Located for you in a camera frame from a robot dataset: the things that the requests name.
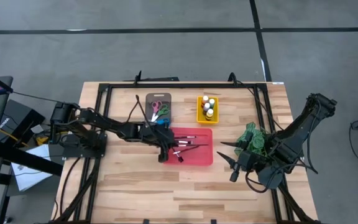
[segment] paint bottle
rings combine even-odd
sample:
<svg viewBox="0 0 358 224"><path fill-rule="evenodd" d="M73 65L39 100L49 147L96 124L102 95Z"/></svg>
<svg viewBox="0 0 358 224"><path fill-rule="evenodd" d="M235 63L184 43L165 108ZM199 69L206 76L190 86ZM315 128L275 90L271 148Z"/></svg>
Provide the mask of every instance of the paint bottle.
<svg viewBox="0 0 358 224"><path fill-rule="evenodd" d="M203 96L203 100L201 101L201 107L203 108L204 105L208 102L209 98L208 96Z"/></svg>
<svg viewBox="0 0 358 224"><path fill-rule="evenodd" d="M204 115L206 115L206 112L209 110L209 107L210 107L209 103L204 104L204 108L203 108L203 114Z"/></svg>
<svg viewBox="0 0 358 224"><path fill-rule="evenodd" d="M210 121L210 120L212 119L213 114L214 114L214 110L209 109L209 110L206 112L205 119L206 119L207 121Z"/></svg>
<svg viewBox="0 0 358 224"><path fill-rule="evenodd" d="M210 105L211 109L213 109L214 105L215 105L215 100L214 99L209 99L209 105Z"/></svg>

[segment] yellow tray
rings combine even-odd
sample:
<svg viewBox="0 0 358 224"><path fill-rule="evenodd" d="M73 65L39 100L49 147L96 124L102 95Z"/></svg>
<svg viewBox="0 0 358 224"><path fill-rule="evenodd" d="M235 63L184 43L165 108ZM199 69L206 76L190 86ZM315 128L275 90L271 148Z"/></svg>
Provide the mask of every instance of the yellow tray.
<svg viewBox="0 0 358 224"><path fill-rule="evenodd" d="M203 114L203 109L201 107L201 102L203 100L202 96L198 96L197 97L197 122L199 124L216 124L219 122L219 101L217 97L210 97L209 99L214 99L215 100L215 105L214 105L214 114L212 115L212 118L210 121L208 121L207 119L205 119L205 115Z"/></svg>

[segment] red tray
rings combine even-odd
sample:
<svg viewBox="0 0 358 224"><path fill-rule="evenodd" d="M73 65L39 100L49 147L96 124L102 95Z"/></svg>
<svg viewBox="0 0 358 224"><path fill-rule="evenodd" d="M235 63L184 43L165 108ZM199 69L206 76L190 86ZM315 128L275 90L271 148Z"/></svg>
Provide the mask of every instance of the red tray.
<svg viewBox="0 0 358 224"><path fill-rule="evenodd" d="M213 163L213 145L212 130L209 128L171 128L175 137L178 136L197 136L194 139L177 139L183 141L192 141L192 144L208 144L200 146L179 155L182 156L183 162L179 162L178 157L173 154L173 150L169 150L169 158L164 164L175 165L194 165L194 166L210 166ZM184 150L189 147L176 147L176 151Z"/></svg>

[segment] gray floor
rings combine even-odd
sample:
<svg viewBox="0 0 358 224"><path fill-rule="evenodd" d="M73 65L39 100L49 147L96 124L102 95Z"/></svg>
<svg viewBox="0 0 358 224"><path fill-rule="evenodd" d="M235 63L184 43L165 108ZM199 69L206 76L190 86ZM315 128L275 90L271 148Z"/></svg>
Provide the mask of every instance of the gray floor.
<svg viewBox="0 0 358 224"><path fill-rule="evenodd" d="M261 26L358 27L356 0L256 0ZM252 27L240 0L0 0L0 29ZM358 33L264 34L273 81L285 82L293 115L310 93L338 101L336 115L313 133L309 174L319 219L358 223L358 160L349 123L358 119ZM0 76L16 91L78 101L85 81L178 76L180 80L244 81L264 75L254 33L0 35ZM49 117L53 104L11 96ZM352 133L358 152L358 132ZM15 223L46 222L56 184L13 197Z"/></svg>

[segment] wooden table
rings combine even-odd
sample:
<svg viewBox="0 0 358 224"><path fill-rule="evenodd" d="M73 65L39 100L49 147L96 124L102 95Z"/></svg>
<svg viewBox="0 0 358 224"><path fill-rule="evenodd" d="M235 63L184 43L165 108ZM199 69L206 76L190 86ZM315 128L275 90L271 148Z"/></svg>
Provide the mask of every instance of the wooden table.
<svg viewBox="0 0 358 224"><path fill-rule="evenodd" d="M94 107L99 84L84 83L81 107ZM285 128L293 121L285 87L273 83L267 83L267 86L273 117ZM234 148L220 142L235 141L249 122L258 125L254 97L246 89L234 88L114 89L109 117L125 121L135 104L135 94L140 96L144 107L146 94L165 92L172 95L172 126L212 129L214 152L236 157ZM196 97L202 95L219 98L218 124L202 126L196 123ZM265 111L264 116L265 126L268 127ZM131 121L141 121L142 118L137 107ZM271 193L253 192L245 183L244 174L239 176L236 183L230 182L232 171L218 154L214 153L211 166L196 167L160 164L157 162L158 153L159 149L155 147L124 142L115 134L108 133L106 155L101 160L99 170L92 223L142 223L145 218L150 219L151 223L209 223L210 219L217 219L218 223L275 223ZM74 160L65 162L57 192L58 203L63 181ZM83 160L77 163L68 179L64 208L78 192ZM254 173L250 177L257 180ZM287 175L287 181L291 194L301 208L311 218L317 218L305 169L296 167L292 174ZM281 193L279 198L283 218L286 218ZM85 218L87 201L88 195L85 195L81 218Z"/></svg>

